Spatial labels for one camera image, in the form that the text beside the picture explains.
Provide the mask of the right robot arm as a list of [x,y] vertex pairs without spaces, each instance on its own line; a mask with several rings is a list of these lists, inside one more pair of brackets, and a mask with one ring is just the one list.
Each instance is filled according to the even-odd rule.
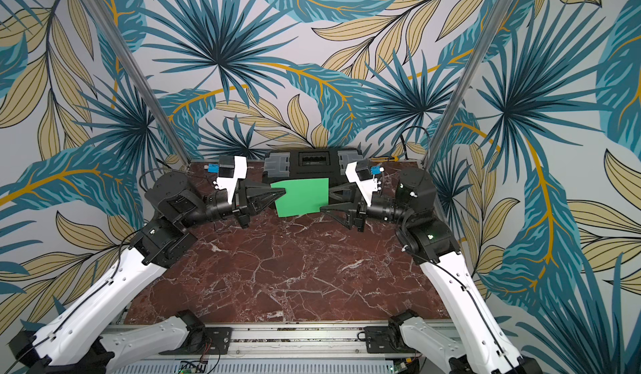
[[367,220],[393,224],[402,250],[420,266],[442,300],[460,338],[455,342],[415,312],[392,317],[395,347],[413,349],[445,373],[539,373],[539,363],[517,350],[474,284],[458,241],[435,211],[437,188],[424,169],[402,170],[394,196],[383,195],[380,166],[347,165],[347,183],[331,190],[334,203],[321,211],[347,229]]

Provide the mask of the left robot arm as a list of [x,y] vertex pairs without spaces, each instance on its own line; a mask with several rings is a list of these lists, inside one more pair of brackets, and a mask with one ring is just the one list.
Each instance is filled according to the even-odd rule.
[[216,190],[202,195],[187,174],[170,172],[145,193],[153,219],[119,249],[110,267],[65,312],[38,329],[21,331],[9,348],[30,373],[110,373],[158,352],[200,338],[202,322],[181,312],[132,341],[107,340],[104,329],[147,285],[161,277],[197,241],[191,229],[229,217],[244,228],[250,219],[285,195],[281,188],[235,177],[229,169]]

